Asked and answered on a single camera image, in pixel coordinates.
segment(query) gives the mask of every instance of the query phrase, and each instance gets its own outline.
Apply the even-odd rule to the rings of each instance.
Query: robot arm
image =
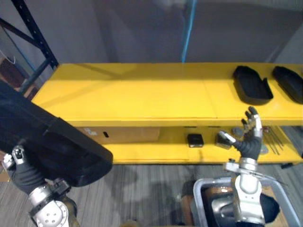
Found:
[[[224,131],[220,131],[219,136],[241,153],[239,164],[235,162],[224,164],[226,171],[235,173],[232,188],[236,226],[263,227],[265,219],[260,204],[262,186],[259,180],[263,175],[256,172],[262,146],[262,124],[256,109],[250,106],[249,111],[250,113],[245,112],[248,121],[242,120],[245,130],[244,141],[236,140]]]
[[[22,146],[6,154],[2,165],[14,184],[29,195],[34,208],[30,217],[39,227],[79,227],[75,218],[76,204],[66,197],[70,186],[64,180],[54,184],[45,181],[41,172],[28,162]]]

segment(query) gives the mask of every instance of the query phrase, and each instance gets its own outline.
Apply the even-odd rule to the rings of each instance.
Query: blue pole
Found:
[[[181,56],[182,63],[185,63],[185,61],[186,61],[186,54],[187,54],[189,39],[190,39],[191,30],[193,29],[193,23],[194,23],[194,19],[195,19],[196,5],[197,5],[197,0],[191,0],[191,4],[190,4],[191,9],[190,9],[188,27],[185,24],[185,28],[187,27],[187,31],[186,31],[186,35],[185,35],[184,46],[183,46],[183,51],[182,51],[182,56]]]

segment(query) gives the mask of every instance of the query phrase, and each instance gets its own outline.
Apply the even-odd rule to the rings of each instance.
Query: yellow table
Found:
[[[271,63],[63,64],[33,102],[76,127],[161,127],[158,142],[105,145],[115,163],[221,163],[239,154],[216,147],[209,137],[214,132],[207,126],[241,124],[249,105],[239,99],[233,85],[238,65],[269,80],[274,99],[256,106],[264,125],[302,124],[302,105],[273,79],[276,65]],[[301,75],[300,65],[279,65]],[[188,148],[184,126],[198,126],[195,130],[202,132],[206,145]],[[283,153],[269,153],[259,161],[301,162],[289,139],[280,135],[287,144]]]

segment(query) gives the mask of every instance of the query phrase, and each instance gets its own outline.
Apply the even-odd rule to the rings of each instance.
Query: black metal frame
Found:
[[[45,61],[36,69],[36,71],[25,81],[25,83],[22,84],[22,87],[20,89],[20,92],[24,94],[28,88],[31,86],[31,84],[34,83],[34,81],[41,75],[41,73],[44,71],[44,69],[50,65],[53,69],[58,67],[59,63],[56,60],[53,52],[49,48],[46,40],[44,39],[40,29],[38,28],[38,25],[36,24],[34,18],[32,17],[31,13],[29,12],[29,9],[27,8],[24,0],[11,0],[14,4],[16,10],[20,14],[23,22],[27,26],[29,32],[31,33],[32,37],[26,35],[7,21],[0,18],[0,25],[13,32],[20,38],[28,41],[35,47],[39,48],[41,52],[43,53],[45,57]]]

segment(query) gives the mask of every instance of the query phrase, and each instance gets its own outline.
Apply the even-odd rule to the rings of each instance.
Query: black tray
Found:
[[[295,102],[303,104],[303,79],[297,73],[285,67],[276,66],[273,76]]]
[[[259,74],[250,67],[238,66],[233,77],[238,96],[245,103],[262,105],[274,97],[267,78],[262,80]]]

